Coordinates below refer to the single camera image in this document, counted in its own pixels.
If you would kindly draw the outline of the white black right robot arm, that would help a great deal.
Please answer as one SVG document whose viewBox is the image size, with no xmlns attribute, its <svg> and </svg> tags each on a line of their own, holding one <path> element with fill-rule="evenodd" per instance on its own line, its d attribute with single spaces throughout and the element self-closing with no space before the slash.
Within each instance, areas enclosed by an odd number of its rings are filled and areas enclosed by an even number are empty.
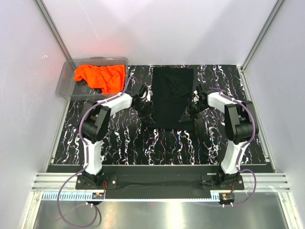
<svg viewBox="0 0 305 229">
<path fill-rule="evenodd" d="M 241 161 L 246 149 L 259 132 L 254 104 L 240 101 L 224 94 L 225 90 L 200 84 L 192 94 L 179 122 L 193 121 L 208 109 L 224 114 L 225 135 L 228 139 L 224 159 L 216 175 L 202 184 L 208 187 L 231 188 L 240 177 Z"/>
</svg>

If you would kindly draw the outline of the clear plastic bin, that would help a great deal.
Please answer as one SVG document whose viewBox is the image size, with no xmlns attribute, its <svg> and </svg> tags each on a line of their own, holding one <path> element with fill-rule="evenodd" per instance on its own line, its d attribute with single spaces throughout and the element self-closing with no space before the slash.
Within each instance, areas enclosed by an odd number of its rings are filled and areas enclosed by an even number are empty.
<svg viewBox="0 0 305 229">
<path fill-rule="evenodd" d="M 126 57 L 91 57 L 67 60 L 62 67 L 56 88 L 56 95 L 67 101 L 86 101 L 88 99 L 102 100 L 115 96 L 115 93 L 103 94 L 101 89 L 91 89 L 85 80 L 74 80 L 75 70 L 81 65 L 112 66 L 124 65 L 128 68 Z"/>
</svg>

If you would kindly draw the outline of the black t shirt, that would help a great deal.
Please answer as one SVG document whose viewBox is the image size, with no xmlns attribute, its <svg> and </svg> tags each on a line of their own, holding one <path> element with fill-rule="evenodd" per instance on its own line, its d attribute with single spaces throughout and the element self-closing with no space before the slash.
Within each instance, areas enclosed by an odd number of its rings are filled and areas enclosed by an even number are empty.
<svg viewBox="0 0 305 229">
<path fill-rule="evenodd" d="M 148 128 L 194 131 L 194 121 L 179 122 L 193 93 L 193 69 L 154 67 L 152 74 L 154 124 Z"/>
</svg>

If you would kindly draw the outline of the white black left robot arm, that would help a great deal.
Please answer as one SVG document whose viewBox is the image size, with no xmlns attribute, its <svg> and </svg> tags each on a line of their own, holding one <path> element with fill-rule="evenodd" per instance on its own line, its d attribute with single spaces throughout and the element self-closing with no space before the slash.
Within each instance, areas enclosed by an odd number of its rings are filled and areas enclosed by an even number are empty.
<svg viewBox="0 0 305 229">
<path fill-rule="evenodd" d="M 78 132 L 84 147 L 83 169 L 78 177 L 85 185 L 97 189 L 105 184 L 102 177 L 101 145 L 108 133 L 112 115 L 129 108 L 137 111 L 141 121 L 153 124 L 153 92 L 144 84 L 135 83 L 113 97 L 88 100 L 81 113 Z"/>
</svg>

